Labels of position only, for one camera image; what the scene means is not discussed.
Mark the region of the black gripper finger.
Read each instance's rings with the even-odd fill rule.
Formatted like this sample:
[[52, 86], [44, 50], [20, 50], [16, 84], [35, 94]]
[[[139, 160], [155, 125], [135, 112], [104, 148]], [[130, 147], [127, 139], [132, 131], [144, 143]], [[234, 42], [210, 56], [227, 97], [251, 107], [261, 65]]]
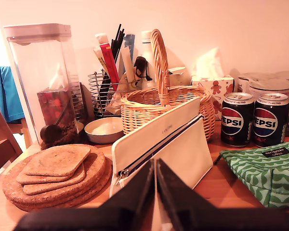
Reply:
[[157, 183], [162, 203], [172, 214], [197, 217], [217, 210], [188, 187], [162, 159], [157, 160]]
[[126, 209], [139, 213], [151, 200], [155, 191], [154, 161], [148, 161], [116, 194], [103, 203], [102, 209]]

